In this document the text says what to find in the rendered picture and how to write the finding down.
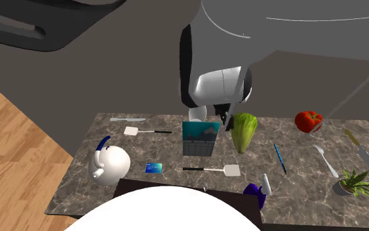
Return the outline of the blue card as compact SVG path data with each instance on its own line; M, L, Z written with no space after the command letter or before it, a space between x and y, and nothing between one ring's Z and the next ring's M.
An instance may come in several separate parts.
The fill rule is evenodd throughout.
M162 163L146 163L145 173L162 173Z

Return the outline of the silver butter knife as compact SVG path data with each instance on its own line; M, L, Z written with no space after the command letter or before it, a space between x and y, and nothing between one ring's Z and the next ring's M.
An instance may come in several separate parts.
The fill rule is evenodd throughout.
M145 121L146 118L116 118L116 117L112 117L109 120L110 121L129 121L129 122L134 122L134 121Z

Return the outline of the blue spray bottle white nozzle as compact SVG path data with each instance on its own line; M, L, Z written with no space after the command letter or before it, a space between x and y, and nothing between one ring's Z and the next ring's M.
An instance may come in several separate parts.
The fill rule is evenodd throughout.
M258 199L259 208L264 207L264 203L267 196L272 195L269 179L265 173L262 174L262 185L257 187L255 184L250 183L243 191L243 194L256 196Z

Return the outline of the silver fork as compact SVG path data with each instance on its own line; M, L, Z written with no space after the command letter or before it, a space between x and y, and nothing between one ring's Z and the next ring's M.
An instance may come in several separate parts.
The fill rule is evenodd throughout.
M325 161L325 163L326 163L327 167L329 168L329 170L330 170L330 172L331 172L332 176L333 176L334 178L338 179L338 178L339 178L339 175L338 175L338 173L336 172L336 170L335 170L335 169L334 169L334 168L329 164L329 162L327 161L327 159L325 158L325 156L324 156L324 150L323 150L320 146L318 146L318 145L316 145L316 144L314 144L313 146L317 149L318 153L322 156L322 158L323 158L323 160Z

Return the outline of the red tomato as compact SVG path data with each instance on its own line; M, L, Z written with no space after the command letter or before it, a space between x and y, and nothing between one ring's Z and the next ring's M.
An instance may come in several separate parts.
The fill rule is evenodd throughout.
M300 112L296 115L294 122L296 127L304 133L310 133L313 129L316 132L322 126L323 116L313 111Z

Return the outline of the blue pen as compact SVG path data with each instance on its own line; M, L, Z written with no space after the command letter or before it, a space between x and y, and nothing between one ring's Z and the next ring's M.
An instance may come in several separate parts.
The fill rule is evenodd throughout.
M275 151L277 153L278 159L281 163L283 172L285 173L285 175L287 175L286 167L284 166L284 161L282 160L281 153L279 152L279 149L278 149L277 145L275 143L273 145L274 145Z

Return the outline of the dark grey rounded furniture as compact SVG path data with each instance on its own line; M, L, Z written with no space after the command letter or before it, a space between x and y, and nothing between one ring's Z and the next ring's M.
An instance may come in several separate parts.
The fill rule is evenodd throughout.
M51 52L64 48L127 0L89 5L75 0L0 0L0 15L33 25L33 30L0 23L0 44Z

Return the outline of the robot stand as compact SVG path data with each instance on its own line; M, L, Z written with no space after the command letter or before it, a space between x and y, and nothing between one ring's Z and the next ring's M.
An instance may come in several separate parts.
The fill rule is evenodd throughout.
M143 188L155 187L155 186L167 186L167 184L146 182L140 180L130 180L122 178L114 191L113 198L119 197L123 194L140 190ZM224 192L219 190L203 190L201 188L192 188L200 192L207 193L219 200L222 200L226 204L232 206L242 215L244 215L249 221L256 225L260 230L263 228L261 213L258 206L258 199L256 196Z

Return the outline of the small potted green plant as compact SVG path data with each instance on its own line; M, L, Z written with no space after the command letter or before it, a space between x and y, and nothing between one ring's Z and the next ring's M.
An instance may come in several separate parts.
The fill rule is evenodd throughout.
M365 181L369 171L357 174L356 170L350 173L343 170L343 177L339 179L332 189L339 196L355 196L358 198L361 194L369 197L369 182Z

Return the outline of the green lettuce head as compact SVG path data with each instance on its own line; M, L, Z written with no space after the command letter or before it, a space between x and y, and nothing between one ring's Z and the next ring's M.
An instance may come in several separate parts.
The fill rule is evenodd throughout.
M249 113L238 113L233 117L231 137L239 154L244 154L258 126L256 116Z

